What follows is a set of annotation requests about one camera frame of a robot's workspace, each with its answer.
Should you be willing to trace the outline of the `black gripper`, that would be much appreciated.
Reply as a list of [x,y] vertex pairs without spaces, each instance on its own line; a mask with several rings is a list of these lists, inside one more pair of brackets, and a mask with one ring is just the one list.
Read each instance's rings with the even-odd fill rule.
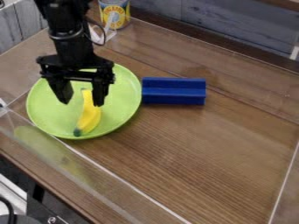
[[41,77],[47,81],[50,90],[58,101],[68,104],[73,95],[70,81],[92,82],[93,105],[104,105],[108,85],[114,83],[114,63],[94,54],[80,63],[61,63],[57,55],[41,56],[35,59],[41,67]]

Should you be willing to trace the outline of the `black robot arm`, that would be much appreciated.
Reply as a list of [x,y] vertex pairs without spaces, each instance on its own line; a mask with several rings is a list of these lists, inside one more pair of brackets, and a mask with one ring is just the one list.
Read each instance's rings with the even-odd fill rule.
[[58,101],[68,104],[73,95],[70,81],[92,85],[92,102],[104,104],[108,87],[114,83],[114,63],[93,52],[86,12],[92,0],[33,0],[47,22],[47,35],[55,53],[39,56],[41,77],[47,81]]

